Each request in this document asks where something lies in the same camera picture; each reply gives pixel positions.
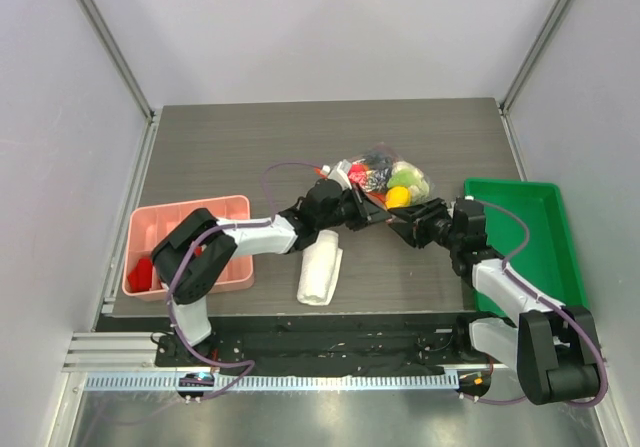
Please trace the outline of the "clear zip top bag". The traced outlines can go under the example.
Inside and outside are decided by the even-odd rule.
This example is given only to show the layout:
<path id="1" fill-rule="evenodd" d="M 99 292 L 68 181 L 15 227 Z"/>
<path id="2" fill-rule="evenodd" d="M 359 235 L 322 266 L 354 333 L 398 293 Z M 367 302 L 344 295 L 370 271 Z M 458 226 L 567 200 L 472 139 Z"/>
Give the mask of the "clear zip top bag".
<path id="1" fill-rule="evenodd" d="M 348 161 L 350 181 L 387 209 L 412 207 L 430 199 L 428 176 L 384 143 Z"/>

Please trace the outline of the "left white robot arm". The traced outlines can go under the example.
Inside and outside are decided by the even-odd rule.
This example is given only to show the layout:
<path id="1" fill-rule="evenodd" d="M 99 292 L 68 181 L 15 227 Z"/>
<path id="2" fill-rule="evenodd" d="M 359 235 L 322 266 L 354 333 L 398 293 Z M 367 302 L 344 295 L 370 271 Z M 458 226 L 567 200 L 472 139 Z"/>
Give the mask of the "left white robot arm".
<path id="1" fill-rule="evenodd" d="M 293 206 L 271 218 L 236 221 L 195 209 L 151 252 L 152 265 L 168 286 L 166 304 L 180 338 L 179 355 L 193 366 L 211 358 L 205 297 L 231 260 L 300 252 L 331 228 L 359 231 L 390 219 L 360 186 L 344 187 L 329 179 L 317 181 Z"/>

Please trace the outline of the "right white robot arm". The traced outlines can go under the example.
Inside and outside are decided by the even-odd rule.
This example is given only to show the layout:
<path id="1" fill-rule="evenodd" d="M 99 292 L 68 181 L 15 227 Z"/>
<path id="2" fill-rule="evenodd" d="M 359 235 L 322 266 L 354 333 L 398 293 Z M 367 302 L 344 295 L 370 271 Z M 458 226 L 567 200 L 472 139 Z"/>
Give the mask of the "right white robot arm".
<path id="1" fill-rule="evenodd" d="M 598 405 L 609 382 L 593 316 L 583 306 L 544 294 L 489 243 L 488 206 L 473 198 L 453 205 L 434 199 L 390 211 L 391 228 L 408 245 L 447 249 L 454 272 L 503 313 L 482 315 L 456 332 L 453 353 L 465 362 L 483 354 L 502 362 L 516 372 L 524 397 L 535 405 Z"/>

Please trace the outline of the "yellow fake pepper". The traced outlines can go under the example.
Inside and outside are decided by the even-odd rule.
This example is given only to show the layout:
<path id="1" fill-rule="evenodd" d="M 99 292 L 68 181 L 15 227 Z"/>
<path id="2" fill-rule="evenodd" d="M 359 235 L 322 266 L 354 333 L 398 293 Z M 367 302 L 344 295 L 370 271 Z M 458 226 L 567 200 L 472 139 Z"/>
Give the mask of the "yellow fake pepper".
<path id="1" fill-rule="evenodd" d="M 385 197 L 387 209 L 404 208 L 411 205 L 411 192 L 407 187 L 395 186 L 390 188 Z"/>

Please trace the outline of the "white fake cauliflower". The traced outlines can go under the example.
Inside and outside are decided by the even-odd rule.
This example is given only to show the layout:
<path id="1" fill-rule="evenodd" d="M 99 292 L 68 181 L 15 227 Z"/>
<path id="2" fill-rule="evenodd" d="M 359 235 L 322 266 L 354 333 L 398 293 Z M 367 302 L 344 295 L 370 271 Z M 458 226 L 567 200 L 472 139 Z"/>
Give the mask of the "white fake cauliflower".
<path id="1" fill-rule="evenodd" d="M 412 205 L 426 201 L 431 193 L 429 179 L 419 168 L 406 161 L 398 161 L 393 165 L 387 187 L 389 189 L 406 188 L 409 191 Z"/>

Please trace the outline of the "red fake tomato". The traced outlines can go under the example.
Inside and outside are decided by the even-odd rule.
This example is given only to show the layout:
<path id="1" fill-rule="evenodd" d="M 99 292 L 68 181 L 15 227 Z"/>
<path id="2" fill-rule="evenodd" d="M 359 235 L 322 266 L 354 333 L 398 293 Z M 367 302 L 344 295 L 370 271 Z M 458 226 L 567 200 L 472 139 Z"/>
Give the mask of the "red fake tomato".
<path id="1" fill-rule="evenodd" d="M 354 185 L 359 185 L 362 189 L 365 189 L 369 178 L 369 168 L 362 163 L 354 163 L 348 173 L 350 182 Z"/>

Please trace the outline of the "dark fake grapes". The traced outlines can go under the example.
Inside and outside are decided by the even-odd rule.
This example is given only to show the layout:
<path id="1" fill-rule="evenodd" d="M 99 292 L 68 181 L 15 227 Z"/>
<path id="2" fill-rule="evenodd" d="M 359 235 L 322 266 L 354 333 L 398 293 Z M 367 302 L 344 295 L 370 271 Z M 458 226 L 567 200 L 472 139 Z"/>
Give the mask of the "dark fake grapes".
<path id="1" fill-rule="evenodd" d="M 366 192 L 384 192 L 392 175 L 393 163 L 393 156 L 384 151 L 368 151 L 362 159 L 362 164 L 366 166 L 364 190 Z"/>

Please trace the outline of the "green fake lettuce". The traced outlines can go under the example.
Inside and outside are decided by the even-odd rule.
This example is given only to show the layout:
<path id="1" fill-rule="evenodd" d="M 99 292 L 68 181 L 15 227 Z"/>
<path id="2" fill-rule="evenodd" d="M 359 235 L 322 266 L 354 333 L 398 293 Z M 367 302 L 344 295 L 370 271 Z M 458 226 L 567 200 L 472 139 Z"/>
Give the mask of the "green fake lettuce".
<path id="1" fill-rule="evenodd" d="M 404 186 L 408 189 L 417 191 L 423 190 L 424 175 L 414 168 L 403 168 L 395 171 L 389 181 L 387 187 L 390 189 L 395 186 Z"/>

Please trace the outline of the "rolled white towel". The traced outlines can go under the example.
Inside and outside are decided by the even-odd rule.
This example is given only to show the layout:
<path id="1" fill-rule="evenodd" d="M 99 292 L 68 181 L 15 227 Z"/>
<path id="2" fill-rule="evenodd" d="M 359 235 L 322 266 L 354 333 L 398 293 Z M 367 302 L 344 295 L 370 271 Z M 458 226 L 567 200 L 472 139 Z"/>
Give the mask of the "rolled white towel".
<path id="1" fill-rule="evenodd" d="M 328 306 L 333 299 L 342 262 L 339 235 L 321 231 L 316 241 L 302 252 L 297 301 L 314 307 Z"/>

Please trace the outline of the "green plastic bin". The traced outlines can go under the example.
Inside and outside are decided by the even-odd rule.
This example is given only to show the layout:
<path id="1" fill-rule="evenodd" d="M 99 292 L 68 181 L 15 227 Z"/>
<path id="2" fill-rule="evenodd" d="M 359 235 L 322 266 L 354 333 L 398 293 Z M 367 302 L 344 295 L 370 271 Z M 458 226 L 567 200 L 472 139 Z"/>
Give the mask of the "green plastic bin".
<path id="1" fill-rule="evenodd" d="M 464 193 L 517 216 L 486 210 L 488 242 L 508 255 L 514 270 L 543 293 L 567 305 L 589 306 L 569 222 L 558 186 L 552 183 L 469 178 Z"/>

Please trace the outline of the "red cloth left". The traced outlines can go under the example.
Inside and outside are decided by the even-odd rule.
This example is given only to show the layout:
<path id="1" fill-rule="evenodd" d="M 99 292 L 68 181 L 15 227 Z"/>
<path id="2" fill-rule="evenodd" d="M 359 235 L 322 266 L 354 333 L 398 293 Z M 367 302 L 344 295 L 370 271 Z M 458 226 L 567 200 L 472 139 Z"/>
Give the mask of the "red cloth left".
<path id="1" fill-rule="evenodd" d="M 132 293 L 147 292 L 153 285 L 153 264 L 149 257 L 138 260 L 127 275 L 129 291 Z"/>

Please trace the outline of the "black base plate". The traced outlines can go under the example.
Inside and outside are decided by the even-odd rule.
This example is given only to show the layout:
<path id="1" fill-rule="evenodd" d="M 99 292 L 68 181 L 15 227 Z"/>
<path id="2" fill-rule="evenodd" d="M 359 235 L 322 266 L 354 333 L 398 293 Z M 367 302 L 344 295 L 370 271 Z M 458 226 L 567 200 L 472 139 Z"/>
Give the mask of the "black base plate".
<path id="1" fill-rule="evenodd" d="M 212 332 L 187 349 L 167 318 L 102 316 L 100 333 L 141 332 L 158 367 L 207 366 L 226 375 L 399 377 L 439 375 L 453 365 L 496 365 L 471 349 L 470 322 L 482 315 L 368 313 L 216 316 Z"/>

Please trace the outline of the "right aluminium frame post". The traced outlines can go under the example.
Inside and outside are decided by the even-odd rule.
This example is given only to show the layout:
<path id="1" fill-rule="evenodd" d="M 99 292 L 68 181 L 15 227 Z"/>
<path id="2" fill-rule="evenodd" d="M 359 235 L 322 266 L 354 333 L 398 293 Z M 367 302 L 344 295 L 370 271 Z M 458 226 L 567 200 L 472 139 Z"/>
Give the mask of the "right aluminium frame post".
<path id="1" fill-rule="evenodd" d="M 531 47 L 527 51 L 524 60 L 509 85 L 504 98 L 498 104 L 499 112 L 503 117 L 506 117 L 514 106 L 522 89 L 545 50 L 550 45 L 553 36 L 560 28 L 574 1 L 575 0 L 555 0 L 553 2 Z"/>

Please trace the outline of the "aluminium frame post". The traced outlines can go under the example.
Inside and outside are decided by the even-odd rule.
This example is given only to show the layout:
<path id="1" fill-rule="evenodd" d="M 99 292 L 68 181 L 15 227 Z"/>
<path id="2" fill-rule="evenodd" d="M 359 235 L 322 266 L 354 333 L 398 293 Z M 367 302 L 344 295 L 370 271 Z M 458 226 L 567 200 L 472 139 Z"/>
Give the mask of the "aluminium frame post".
<path id="1" fill-rule="evenodd" d="M 498 104 L 499 112 L 503 117 L 506 117 L 514 106 L 522 89 L 545 50 L 550 45 L 553 36 L 560 28 L 574 1 L 575 0 L 555 0 L 553 2 L 531 47 L 527 51 L 524 60 L 509 85 L 504 98 Z"/>
<path id="2" fill-rule="evenodd" d="M 108 26 L 95 0 L 77 0 L 96 37 L 110 58 L 116 72 L 122 79 L 134 103 L 148 123 L 151 123 L 156 110 L 149 103 L 146 95 L 127 62 L 116 38 Z"/>

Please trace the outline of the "perforated metal rail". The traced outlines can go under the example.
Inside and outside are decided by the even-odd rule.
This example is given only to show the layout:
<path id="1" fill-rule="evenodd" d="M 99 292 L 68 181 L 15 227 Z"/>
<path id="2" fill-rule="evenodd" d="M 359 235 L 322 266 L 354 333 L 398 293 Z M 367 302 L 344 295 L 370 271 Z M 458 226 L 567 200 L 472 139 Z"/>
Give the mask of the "perforated metal rail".
<path id="1" fill-rule="evenodd" d="M 315 392 L 315 391 L 387 391 L 387 390 L 456 390 L 456 371 L 441 375 L 400 377 L 268 377 L 216 374 L 205 377 L 202 372 L 98 372 L 87 376 L 87 392 L 160 392 L 214 391 L 230 386 L 233 392 Z"/>

